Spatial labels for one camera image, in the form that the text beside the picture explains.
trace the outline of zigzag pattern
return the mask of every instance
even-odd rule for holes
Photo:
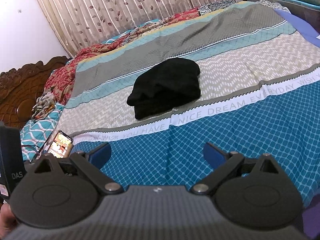
[[[44,119],[36,123],[29,120],[20,132],[21,145],[37,145],[42,147],[54,130],[64,105],[56,104],[55,109]],[[23,160],[32,160],[35,151],[31,147],[22,148]]]

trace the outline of label sticker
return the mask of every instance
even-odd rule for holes
[[[7,188],[5,187],[5,185],[0,184],[0,193],[1,193],[1,195],[5,195],[5,196],[9,197],[9,194],[8,194],[8,191],[7,191]]]

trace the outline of human hand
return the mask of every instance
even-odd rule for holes
[[[16,226],[17,221],[9,204],[2,204],[0,210],[0,239],[3,239],[8,233],[14,230]]]

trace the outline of metal screw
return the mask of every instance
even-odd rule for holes
[[[193,190],[198,193],[206,192],[208,189],[209,189],[209,187],[206,184],[200,183],[200,184],[196,184],[193,186]]]
[[[116,191],[121,188],[121,186],[116,182],[110,182],[104,186],[104,188],[108,191]]]

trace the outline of phone screen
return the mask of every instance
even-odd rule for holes
[[[70,143],[72,143],[72,139],[66,136],[62,131],[58,131],[48,152],[52,153],[53,156],[57,158],[63,158]]]

